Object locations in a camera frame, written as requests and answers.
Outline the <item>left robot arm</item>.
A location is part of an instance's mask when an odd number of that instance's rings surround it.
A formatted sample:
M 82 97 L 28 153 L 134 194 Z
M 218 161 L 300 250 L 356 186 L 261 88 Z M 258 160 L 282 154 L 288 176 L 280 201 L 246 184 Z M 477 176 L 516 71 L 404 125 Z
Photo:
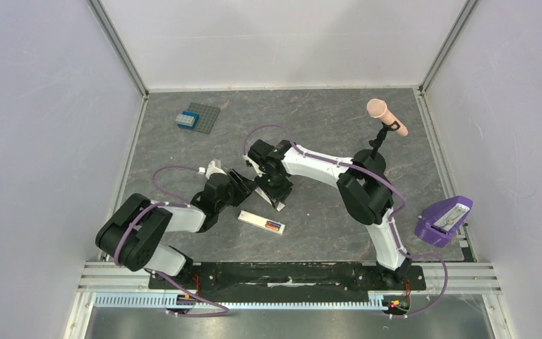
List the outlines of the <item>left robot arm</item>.
M 153 201 L 142 194 L 130 195 L 105 222 L 95 237 L 96 246 L 115 264 L 135 272 L 154 270 L 166 274 L 176 288 L 193 279 L 192 259 L 162 243 L 166 233 L 208 231 L 229 207 L 240 206 L 258 187 L 233 169 L 196 169 L 205 176 L 201 191 L 190 201 Z

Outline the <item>white remote battery cover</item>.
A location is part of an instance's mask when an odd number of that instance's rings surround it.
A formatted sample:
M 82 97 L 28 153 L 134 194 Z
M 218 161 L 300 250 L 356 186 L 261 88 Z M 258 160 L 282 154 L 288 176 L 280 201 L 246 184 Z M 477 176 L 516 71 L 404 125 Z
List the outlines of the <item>white remote battery cover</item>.
M 285 205 L 283 204 L 283 202 L 281 201 L 278 201 L 278 200 L 274 200 L 272 198 L 270 198 L 261 188 L 257 188 L 255 190 L 255 192 L 261 197 L 263 198 L 264 201 L 266 201 L 267 203 L 269 203 L 275 210 L 277 211 L 281 211 Z

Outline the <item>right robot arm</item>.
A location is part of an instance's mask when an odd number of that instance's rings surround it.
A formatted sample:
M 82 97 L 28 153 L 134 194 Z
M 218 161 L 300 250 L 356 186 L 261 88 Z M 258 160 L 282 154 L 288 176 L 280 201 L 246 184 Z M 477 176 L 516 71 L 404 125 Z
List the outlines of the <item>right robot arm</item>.
M 395 188 L 384 175 L 385 159 L 379 153 L 364 149 L 354 157 L 336 157 L 286 140 L 277 145 L 257 140 L 243 158 L 255 170 L 258 194 L 277 210 L 293 189 L 293 176 L 338 190 L 348 214 L 368 230 L 381 283 L 397 288 L 407 280 L 411 261 L 394 222 Z

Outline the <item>white remote control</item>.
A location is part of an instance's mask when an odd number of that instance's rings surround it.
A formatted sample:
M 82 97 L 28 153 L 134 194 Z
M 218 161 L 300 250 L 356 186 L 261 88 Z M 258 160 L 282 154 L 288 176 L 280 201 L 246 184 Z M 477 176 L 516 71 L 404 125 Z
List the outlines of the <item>white remote control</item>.
M 260 229 L 267 230 L 268 232 L 272 232 L 272 231 L 270 231 L 268 229 L 265 229 L 265 223 L 268 220 L 271 220 L 271 219 L 264 218 L 264 217 L 261 217 L 259 215 L 255 215 L 255 214 L 252 214 L 252 213 L 249 213 L 249 212 L 246 212 L 246 211 L 242 210 L 240 212 L 239 216 L 238 216 L 238 220 L 241 221 L 241 222 L 247 223 L 249 225 L 258 227 Z M 283 225 L 282 232 L 280 234 L 276 233 L 276 232 L 272 232 L 272 233 L 282 235 L 284 233 L 284 229 L 285 229 L 285 225 L 284 224 L 282 224 L 282 225 Z

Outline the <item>orange AAA battery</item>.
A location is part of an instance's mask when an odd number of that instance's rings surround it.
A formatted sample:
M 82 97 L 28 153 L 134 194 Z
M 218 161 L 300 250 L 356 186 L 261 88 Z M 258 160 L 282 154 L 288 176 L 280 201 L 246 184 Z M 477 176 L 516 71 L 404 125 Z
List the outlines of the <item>orange AAA battery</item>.
M 265 227 L 270 229 L 270 230 L 274 230 L 275 232 L 281 232 L 282 231 L 282 227 L 283 225 L 282 224 L 279 224 L 277 222 L 273 222 L 271 220 L 268 220 L 266 223 L 265 223 Z

